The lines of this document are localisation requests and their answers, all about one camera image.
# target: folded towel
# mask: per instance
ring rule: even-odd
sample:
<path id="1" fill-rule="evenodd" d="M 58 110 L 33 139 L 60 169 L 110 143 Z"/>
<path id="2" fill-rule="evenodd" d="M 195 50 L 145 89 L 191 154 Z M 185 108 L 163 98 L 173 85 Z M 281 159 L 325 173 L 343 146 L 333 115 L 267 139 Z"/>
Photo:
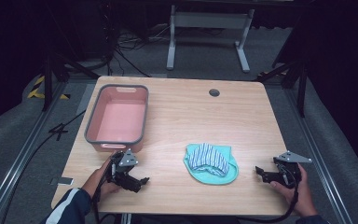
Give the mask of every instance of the folded towel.
<path id="1" fill-rule="evenodd" d="M 237 178 L 239 172 L 228 146 L 189 144 L 184 164 L 188 172 L 204 184 L 228 184 Z"/>

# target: cable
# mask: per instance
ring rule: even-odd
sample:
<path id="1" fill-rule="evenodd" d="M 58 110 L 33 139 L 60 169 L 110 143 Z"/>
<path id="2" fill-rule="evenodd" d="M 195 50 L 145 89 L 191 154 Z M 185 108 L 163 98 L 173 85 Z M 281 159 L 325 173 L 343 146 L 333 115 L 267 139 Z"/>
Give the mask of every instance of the cable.
<path id="1" fill-rule="evenodd" d="M 207 34 L 207 35 L 213 35 L 213 36 L 218 36 L 221 35 L 223 33 L 225 29 L 220 29 L 220 28 L 215 28 L 215 29 L 211 29 L 211 28 L 199 28 L 197 31 Z"/>
<path id="2" fill-rule="evenodd" d="M 245 221 L 253 221 L 253 222 L 258 222 L 258 223 L 274 223 L 274 222 L 279 222 L 279 221 L 285 220 L 290 216 L 290 214 L 292 214 L 292 212 L 295 210 L 295 206 L 298 201 L 298 184 L 297 184 L 295 176 L 292 174 L 292 172 L 290 172 L 285 166 L 282 166 L 282 168 L 288 174 L 290 174 L 290 176 L 295 180 L 295 193 L 293 195 L 293 199 L 290 202 L 289 208 L 287 209 L 286 213 L 280 217 L 276 217 L 273 219 L 258 219 L 258 218 L 250 218 L 250 217 L 237 217 L 237 219 L 241 219 L 241 220 L 245 220 Z"/>
<path id="3" fill-rule="evenodd" d="M 103 218 L 100 219 L 100 215 L 99 215 L 99 211 L 98 211 L 98 201 L 100 201 L 100 197 L 101 197 L 101 186 L 106 181 L 104 178 L 106 176 L 108 169 L 112 167 L 112 164 L 113 164 L 113 161 L 110 160 L 109 163 L 107 164 L 105 170 L 103 171 L 103 175 L 100 179 L 100 183 L 98 184 L 98 187 L 95 190 L 94 195 L 92 196 L 92 199 L 91 199 L 92 208 L 94 209 L 94 218 L 95 218 L 95 221 L 97 224 L 102 223 L 103 220 L 106 219 L 106 217 L 108 217 L 108 216 L 116 217 L 114 214 L 107 214 L 107 215 L 103 216 Z"/>
<path id="4" fill-rule="evenodd" d="M 130 62 L 121 51 L 115 49 L 115 52 L 117 52 L 124 60 L 126 60 L 130 65 L 132 65 L 133 68 L 135 68 L 138 72 L 140 72 L 142 75 L 146 76 L 146 77 L 151 77 L 150 75 L 144 73 L 143 71 L 141 71 L 139 68 L 137 68 L 132 62 Z"/>
<path id="5" fill-rule="evenodd" d="M 8 213 L 8 210 L 10 208 L 10 205 L 11 205 L 11 201 L 13 200 L 13 197 L 14 197 L 14 193 L 17 189 L 17 186 L 19 185 L 20 183 L 20 180 L 22 178 L 22 175 L 24 174 L 24 171 L 25 169 L 27 168 L 28 164 L 30 163 L 30 161 L 32 160 L 32 158 L 34 157 L 34 155 L 36 154 L 36 152 L 52 137 L 54 136 L 54 134 L 56 133 L 59 133 L 60 130 L 63 130 L 63 127 L 65 127 L 66 125 L 70 124 L 72 121 L 74 121 L 75 119 L 77 119 L 78 117 L 80 117 L 81 115 L 83 115 L 84 113 L 86 112 L 86 110 L 84 110 L 83 112 L 81 112 L 80 114 L 78 114 L 77 116 L 75 116 L 73 119 L 71 119 L 70 121 L 66 122 L 65 124 L 61 124 L 61 128 L 60 129 L 57 129 L 57 132 L 53 132 L 51 135 L 49 135 L 35 150 L 34 152 L 32 153 L 31 157 L 28 158 L 28 160 L 26 161 L 25 165 L 24 165 L 24 168 L 21 170 L 20 174 L 19 174 L 19 178 L 17 179 L 16 183 L 14 184 L 13 186 L 13 190 L 11 191 L 10 193 L 10 197 L 8 199 L 8 202 L 7 202 L 7 207 L 5 209 L 5 213 L 2 217 L 2 221 L 1 223 L 4 224 L 5 221 L 6 221 L 6 218 L 7 218 L 7 213 Z"/>
<path id="6" fill-rule="evenodd" d="M 97 63 L 97 64 L 94 64 L 94 65 L 91 65 L 91 66 L 88 66 L 88 67 L 85 67 L 89 70 L 95 70 L 95 69 L 98 69 L 98 68 L 102 68 L 104 67 L 107 63 L 109 63 L 109 61 L 107 61 L 105 59 L 105 57 L 103 57 L 103 61 L 101 63 Z M 72 73 L 81 73 L 80 70 L 77 70 L 75 69 L 74 67 L 64 67 L 68 72 L 72 72 Z"/>
<path id="7" fill-rule="evenodd" d="M 121 50 L 129 51 L 129 50 L 134 50 L 134 49 L 141 49 L 145 45 L 154 44 L 154 43 L 159 42 L 160 40 L 169 40 L 168 38 L 158 37 L 159 35 L 164 36 L 165 33 L 169 30 L 169 28 L 170 28 L 170 26 L 165 27 L 164 29 L 159 31 L 156 35 L 149 36 L 147 38 L 147 41 L 144 41 L 144 42 L 142 41 L 141 38 L 136 37 L 136 35 L 134 35 L 130 32 L 122 33 L 118 39 L 123 39 L 123 40 L 118 41 L 117 45 Z M 126 43 L 130 43 L 130 42 L 134 42 L 133 46 L 131 46 L 131 47 L 121 46 L 121 44 L 126 44 Z"/>
<path id="8" fill-rule="evenodd" d="M 116 61 L 117 61 L 117 63 L 118 63 L 118 67 L 119 67 L 120 70 L 121 70 L 121 76 L 123 77 L 123 76 L 124 76 L 124 69 L 123 69 L 123 67 L 121 67 L 121 63 L 120 63 L 120 61 L 118 60 L 118 58 L 115 57 L 115 56 L 113 56 L 113 57 L 116 59 Z"/>
<path id="9" fill-rule="evenodd" d="M 106 67 L 107 67 L 107 75 L 109 76 L 109 77 L 111 77 L 112 76 L 112 68 L 110 67 L 110 62 L 111 62 L 112 60 L 109 60 L 109 62 L 107 63 L 107 65 L 106 65 Z"/>

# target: blue striped towel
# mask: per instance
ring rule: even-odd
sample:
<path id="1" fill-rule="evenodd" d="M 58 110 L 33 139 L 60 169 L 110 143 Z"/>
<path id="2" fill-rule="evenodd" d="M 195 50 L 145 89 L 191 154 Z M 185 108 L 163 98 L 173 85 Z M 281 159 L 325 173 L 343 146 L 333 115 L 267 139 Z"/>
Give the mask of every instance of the blue striped towel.
<path id="1" fill-rule="evenodd" d="M 203 143 L 188 156 L 188 166 L 194 171 L 207 171 L 213 175 L 226 176 L 228 162 L 212 145 Z"/>

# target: yellow tape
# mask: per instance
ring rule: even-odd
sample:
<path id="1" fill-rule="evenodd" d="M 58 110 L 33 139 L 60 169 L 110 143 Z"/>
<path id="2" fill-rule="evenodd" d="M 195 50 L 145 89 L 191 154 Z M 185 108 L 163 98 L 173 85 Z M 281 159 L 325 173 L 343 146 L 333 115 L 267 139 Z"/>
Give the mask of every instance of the yellow tape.
<path id="1" fill-rule="evenodd" d="M 45 80 L 45 76 L 40 75 L 40 77 L 37 79 L 37 81 L 34 83 L 34 86 L 32 87 L 30 93 L 28 94 L 28 98 L 40 98 L 45 99 L 44 93 L 38 93 L 37 90 L 39 89 L 42 82 Z M 71 98 L 71 94 L 62 94 L 60 96 L 60 99 L 62 100 L 69 100 Z"/>

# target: pink plastic bin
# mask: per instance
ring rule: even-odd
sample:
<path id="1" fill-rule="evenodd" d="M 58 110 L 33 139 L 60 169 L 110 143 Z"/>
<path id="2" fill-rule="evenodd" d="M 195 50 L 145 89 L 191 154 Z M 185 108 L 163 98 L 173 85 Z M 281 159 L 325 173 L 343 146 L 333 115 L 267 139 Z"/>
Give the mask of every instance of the pink plastic bin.
<path id="1" fill-rule="evenodd" d="M 98 151 L 142 149 L 148 89 L 141 85 L 105 85 L 98 94 L 85 131 Z"/>

